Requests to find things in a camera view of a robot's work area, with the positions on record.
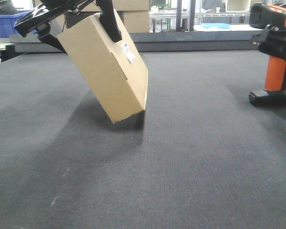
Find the white container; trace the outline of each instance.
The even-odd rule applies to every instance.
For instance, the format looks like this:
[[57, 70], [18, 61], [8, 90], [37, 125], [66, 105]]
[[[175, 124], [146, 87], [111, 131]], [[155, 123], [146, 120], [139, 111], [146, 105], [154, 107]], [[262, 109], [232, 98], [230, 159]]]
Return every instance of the white container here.
[[226, 12], [248, 12], [251, 0], [225, 0]]

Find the cardboard box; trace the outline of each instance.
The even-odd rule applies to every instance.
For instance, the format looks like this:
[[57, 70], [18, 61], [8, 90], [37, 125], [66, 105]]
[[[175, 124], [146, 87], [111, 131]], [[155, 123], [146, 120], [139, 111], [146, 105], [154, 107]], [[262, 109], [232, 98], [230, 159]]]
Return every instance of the cardboard box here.
[[[81, 20], [94, 15], [96, 12], [80, 12], [74, 14], [72, 12], [65, 13], [66, 27], [71, 28]], [[149, 11], [118, 11], [124, 26], [128, 32], [149, 32]], [[56, 19], [63, 24], [64, 19], [60, 16]]]
[[117, 43], [108, 36], [99, 16], [96, 13], [65, 29], [58, 40], [115, 123], [145, 109], [148, 70], [117, 12], [123, 36]]
[[251, 0], [225, 0], [226, 12], [248, 12]]
[[123, 22], [128, 32], [149, 32], [149, 11], [124, 11]]
[[[40, 3], [40, 0], [35, 0], [36, 5]], [[112, 0], [112, 3], [117, 11], [150, 10], [149, 0]], [[94, 3], [90, 3], [83, 11], [99, 12], [100, 9]]]

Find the cordless drill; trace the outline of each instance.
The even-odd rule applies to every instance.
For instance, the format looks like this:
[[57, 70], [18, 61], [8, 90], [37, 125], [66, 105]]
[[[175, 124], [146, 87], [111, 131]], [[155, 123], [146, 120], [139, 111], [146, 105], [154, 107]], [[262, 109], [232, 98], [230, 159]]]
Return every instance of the cordless drill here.
[[252, 38], [258, 50], [269, 55], [266, 82], [263, 90], [251, 91], [254, 106], [286, 105], [286, 9], [265, 3], [255, 3], [249, 24], [263, 29]]

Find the sticker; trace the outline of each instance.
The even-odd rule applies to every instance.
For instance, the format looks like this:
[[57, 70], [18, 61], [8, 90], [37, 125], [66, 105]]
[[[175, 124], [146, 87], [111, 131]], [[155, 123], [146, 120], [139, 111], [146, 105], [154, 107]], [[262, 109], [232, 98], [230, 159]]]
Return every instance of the sticker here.
[[135, 55], [133, 55], [129, 48], [128, 48], [128, 44], [127, 42], [124, 42], [122, 45], [121, 45], [121, 48], [123, 50], [123, 53], [125, 54], [126, 58], [129, 60], [129, 62], [131, 63], [134, 58], [135, 58]]

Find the gray carpet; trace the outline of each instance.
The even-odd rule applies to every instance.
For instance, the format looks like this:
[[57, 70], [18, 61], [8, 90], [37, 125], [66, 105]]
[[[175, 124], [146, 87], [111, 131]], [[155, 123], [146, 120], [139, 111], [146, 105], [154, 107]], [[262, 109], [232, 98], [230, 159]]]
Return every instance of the gray carpet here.
[[267, 56], [141, 53], [144, 124], [112, 124], [65, 54], [0, 64], [0, 229], [286, 229], [286, 107]]

